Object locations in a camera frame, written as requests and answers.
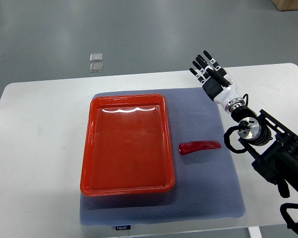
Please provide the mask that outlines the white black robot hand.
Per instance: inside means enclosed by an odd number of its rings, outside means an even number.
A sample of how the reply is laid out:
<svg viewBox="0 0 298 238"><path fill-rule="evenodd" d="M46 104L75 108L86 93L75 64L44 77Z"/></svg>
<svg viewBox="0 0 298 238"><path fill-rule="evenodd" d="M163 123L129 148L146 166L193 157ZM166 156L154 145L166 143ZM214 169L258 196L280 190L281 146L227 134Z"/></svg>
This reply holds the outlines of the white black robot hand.
<svg viewBox="0 0 298 238"><path fill-rule="evenodd" d="M231 105L233 101L239 99L235 82L206 50L203 50L203 54L215 70L201 55L197 55L196 61L192 61L192 64L200 71L202 76L193 68L189 68L189 71L203 84L202 88L212 101L221 105Z"/></svg>

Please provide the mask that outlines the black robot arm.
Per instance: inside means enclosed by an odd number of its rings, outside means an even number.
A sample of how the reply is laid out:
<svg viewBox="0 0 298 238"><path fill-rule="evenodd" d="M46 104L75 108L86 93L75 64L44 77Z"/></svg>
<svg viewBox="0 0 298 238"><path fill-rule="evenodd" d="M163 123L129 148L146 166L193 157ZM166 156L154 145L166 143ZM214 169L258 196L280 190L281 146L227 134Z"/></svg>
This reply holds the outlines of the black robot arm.
<svg viewBox="0 0 298 238"><path fill-rule="evenodd" d="M248 95L237 93L232 77L207 51L192 64L190 71L208 97L238 123L224 134L225 146L236 154L248 152L254 170L276 185L281 197L289 197L289 186L298 192L298 136L266 111L252 111Z"/></svg>

